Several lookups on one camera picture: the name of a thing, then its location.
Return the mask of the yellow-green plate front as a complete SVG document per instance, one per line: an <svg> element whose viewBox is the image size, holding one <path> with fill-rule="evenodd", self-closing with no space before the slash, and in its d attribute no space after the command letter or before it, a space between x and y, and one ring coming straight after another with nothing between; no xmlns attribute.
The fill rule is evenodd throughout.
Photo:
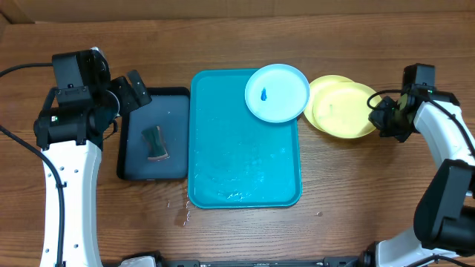
<svg viewBox="0 0 475 267"><path fill-rule="evenodd" d="M357 82L339 82L321 89L314 98L312 115L322 131L342 139L355 139L372 133L372 110L367 100L376 93Z"/></svg>

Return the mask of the yellow-green plate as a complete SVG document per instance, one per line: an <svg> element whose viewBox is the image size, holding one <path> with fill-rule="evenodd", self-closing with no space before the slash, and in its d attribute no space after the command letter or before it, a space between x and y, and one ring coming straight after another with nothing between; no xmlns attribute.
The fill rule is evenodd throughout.
<svg viewBox="0 0 475 267"><path fill-rule="evenodd" d="M339 82L321 89L314 98L312 115L322 131L342 139L355 139L372 133L372 110L367 100L376 93L357 82Z"/></svg>
<svg viewBox="0 0 475 267"><path fill-rule="evenodd" d="M313 104L315 100L315 95L317 94L317 92L324 89L326 86L329 86L335 83L340 83L340 82L353 82L353 81L344 76L326 75L326 76L321 76L313 80L309 84L309 101L307 103L307 106L304 109L304 116L306 117L306 119L311 125L313 125L315 128L317 128L320 131L323 131L323 129L316 122L313 115Z"/></svg>

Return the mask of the green scrubbing sponge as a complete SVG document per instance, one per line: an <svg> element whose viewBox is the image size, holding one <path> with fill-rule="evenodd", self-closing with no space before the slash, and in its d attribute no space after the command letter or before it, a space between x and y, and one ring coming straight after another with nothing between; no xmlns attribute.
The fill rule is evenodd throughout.
<svg viewBox="0 0 475 267"><path fill-rule="evenodd" d="M146 128L142 131L142 137L148 146L148 160L161 161L169 158L160 126Z"/></svg>

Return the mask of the light blue plate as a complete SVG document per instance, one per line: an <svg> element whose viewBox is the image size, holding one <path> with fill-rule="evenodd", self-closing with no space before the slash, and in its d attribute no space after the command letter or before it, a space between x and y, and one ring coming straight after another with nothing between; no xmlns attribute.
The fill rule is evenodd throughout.
<svg viewBox="0 0 475 267"><path fill-rule="evenodd" d="M272 64L258 69L244 91L248 109L271 123L296 119L309 101L309 82L296 67Z"/></svg>

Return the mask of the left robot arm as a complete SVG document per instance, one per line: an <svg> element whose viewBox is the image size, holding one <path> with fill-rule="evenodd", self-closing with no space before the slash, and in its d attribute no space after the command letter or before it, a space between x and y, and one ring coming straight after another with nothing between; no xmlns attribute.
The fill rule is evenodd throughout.
<svg viewBox="0 0 475 267"><path fill-rule="evenodd" d="M41 266L101 266L96 186L104 132L151 102L136 70L111 78L93 47L52 57L56 87L33 124L45 170L45 236Z"/></svg>

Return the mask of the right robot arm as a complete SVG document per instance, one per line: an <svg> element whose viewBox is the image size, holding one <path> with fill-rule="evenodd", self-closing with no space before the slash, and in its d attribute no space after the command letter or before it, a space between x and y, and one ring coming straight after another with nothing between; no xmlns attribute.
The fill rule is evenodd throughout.
<svg viewBox="0 0 475 267"><path fill-rule="evenodd" d="M462 266L460 257L474 255L474 137L462 118L459 100L435 86L433 65L403 70L398 100L383 90L371 105L369 121L381 137L405 142L413 134L426 141L437 172L416 207L413 225L390 240L375 242L355 266L428 266L445 261Z"/></svg>

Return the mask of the black plastic tray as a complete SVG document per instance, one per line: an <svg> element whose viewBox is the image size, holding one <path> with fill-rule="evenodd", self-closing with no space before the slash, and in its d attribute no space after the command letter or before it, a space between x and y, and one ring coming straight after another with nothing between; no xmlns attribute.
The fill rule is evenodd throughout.
<svg viewBox="0 0 475 267"><path fill-rule="evenodd" d="M149 88L148 92L151 102L122 118L117 176L128 181L184 179L189 156L189 90ZM157 125L169 158L150 161L142 131Z"/></svg>

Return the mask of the teal plastic tray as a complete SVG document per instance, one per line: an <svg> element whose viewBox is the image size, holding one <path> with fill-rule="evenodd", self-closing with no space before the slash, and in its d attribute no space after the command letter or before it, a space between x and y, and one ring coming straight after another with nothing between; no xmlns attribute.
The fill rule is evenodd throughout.
<svg viewBox="0 0 475 267"><path fill-rule="evenodd" d="M253 69L204 70L191 81L188 195L202 209L289 207L301 198L298 123L247 108Z"/></svg>

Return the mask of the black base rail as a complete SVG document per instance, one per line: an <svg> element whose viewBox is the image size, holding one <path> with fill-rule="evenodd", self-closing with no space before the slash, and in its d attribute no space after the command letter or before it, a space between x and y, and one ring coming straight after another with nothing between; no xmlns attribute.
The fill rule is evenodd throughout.
<svg viewBox="0 0 475 267"><path fill-rule="evenodd" d="M375 267L375 254L364 251L359 256L325 257L319 260L238 260L199 261L166 260L158 251L149 251L137 256L151 256L156 267Z"/></svg>

